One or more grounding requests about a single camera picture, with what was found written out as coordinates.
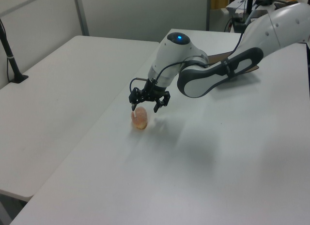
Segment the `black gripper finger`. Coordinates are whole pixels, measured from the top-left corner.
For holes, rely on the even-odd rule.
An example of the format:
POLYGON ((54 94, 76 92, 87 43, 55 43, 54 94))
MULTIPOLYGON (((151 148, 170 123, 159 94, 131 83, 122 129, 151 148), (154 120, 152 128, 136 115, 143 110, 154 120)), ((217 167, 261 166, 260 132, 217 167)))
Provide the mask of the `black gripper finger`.
POLYGON ((134 111, 139 103, 142 100, 142 90, 139 90, 137 87, 133 88, 129 95, 129 102, 131 104, 131 109, 134 111))
POLYGON ((161 92, 158 94, 155 98, 155 106, 154 106, 154 112, 156 113, 161 107, 167 106, 170 100, 170 93, 168 91, 161 92))

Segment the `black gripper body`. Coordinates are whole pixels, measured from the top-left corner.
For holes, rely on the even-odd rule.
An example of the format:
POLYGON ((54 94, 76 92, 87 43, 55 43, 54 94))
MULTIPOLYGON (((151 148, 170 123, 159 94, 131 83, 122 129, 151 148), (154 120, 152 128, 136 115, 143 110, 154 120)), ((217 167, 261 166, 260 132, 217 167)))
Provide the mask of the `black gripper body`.
POLYGON ((139 90, 139 97, 138 99, 141 102, 149 101, 154 102, 156 99, 161 98, 166 91, 166 88, 159 87, 155 85, 152 81, 147 80, 144 88, 139 90))

